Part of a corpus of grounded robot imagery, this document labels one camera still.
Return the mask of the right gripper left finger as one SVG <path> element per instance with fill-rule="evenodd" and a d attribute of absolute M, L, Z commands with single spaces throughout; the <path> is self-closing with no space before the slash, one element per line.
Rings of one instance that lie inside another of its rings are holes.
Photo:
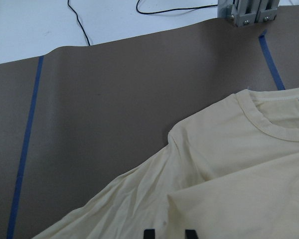
<path fill-rule="evenodd" d="M 143 239 L 156 239 L 157 222 L 152 221 L 144 227 Z"/>

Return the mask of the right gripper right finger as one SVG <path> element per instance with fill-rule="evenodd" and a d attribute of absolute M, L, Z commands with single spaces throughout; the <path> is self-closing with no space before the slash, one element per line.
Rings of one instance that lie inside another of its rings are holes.
<path fill-rule="evenodd" d="M 186 239 L 198 239 L 196 224 L 189 222 L 185 226 L 185 238 Z"/>

